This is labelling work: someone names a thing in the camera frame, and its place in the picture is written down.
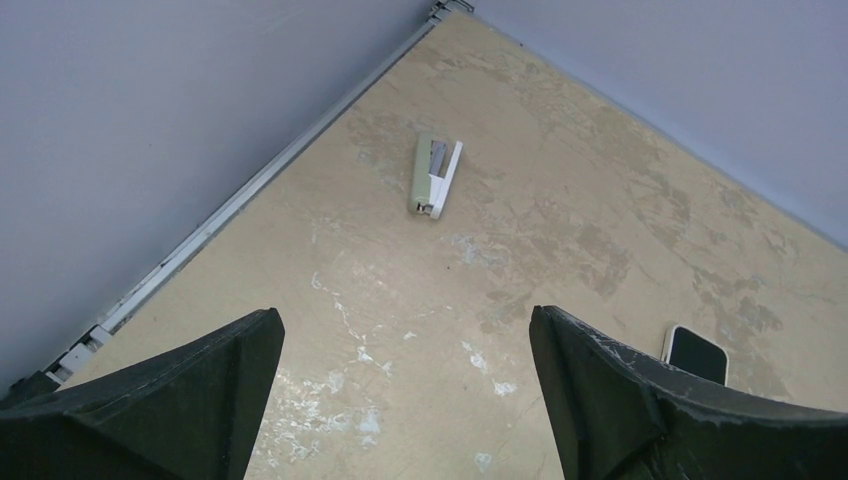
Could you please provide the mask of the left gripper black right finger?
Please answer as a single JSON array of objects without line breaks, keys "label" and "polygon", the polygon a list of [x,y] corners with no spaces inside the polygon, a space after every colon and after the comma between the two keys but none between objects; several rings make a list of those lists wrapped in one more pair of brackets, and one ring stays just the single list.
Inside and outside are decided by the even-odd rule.
[{"label": "left gripper black right finger", "polygon": [[743,393],[610,338],[556,306],[529,324],[568,479],[843,479],[847,416]]}]

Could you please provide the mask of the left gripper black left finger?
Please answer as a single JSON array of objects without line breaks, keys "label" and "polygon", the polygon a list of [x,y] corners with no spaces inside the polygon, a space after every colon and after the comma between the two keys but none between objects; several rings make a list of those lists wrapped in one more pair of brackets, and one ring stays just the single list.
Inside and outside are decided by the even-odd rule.
[{"label": "left gripper black left finger", "polygon": [[241,479],[285,338],[275,309],[1,414],[5,479]]}]

